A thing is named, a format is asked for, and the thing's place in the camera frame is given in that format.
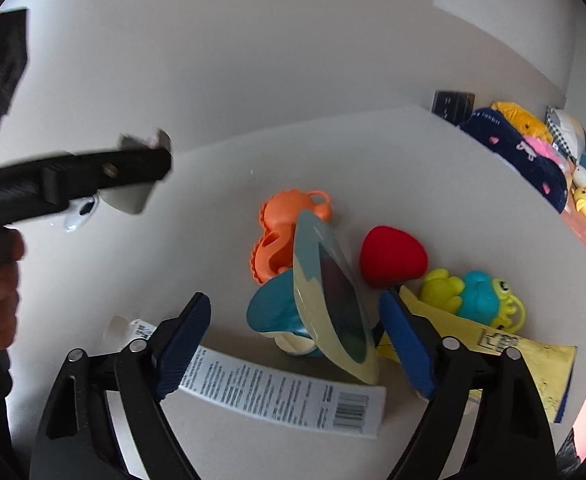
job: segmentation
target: red object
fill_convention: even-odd
[[[421,278],[429,266],[422,244],[408,233],[380,225],[371,229],[359,253],[359,270],[374,288]]]

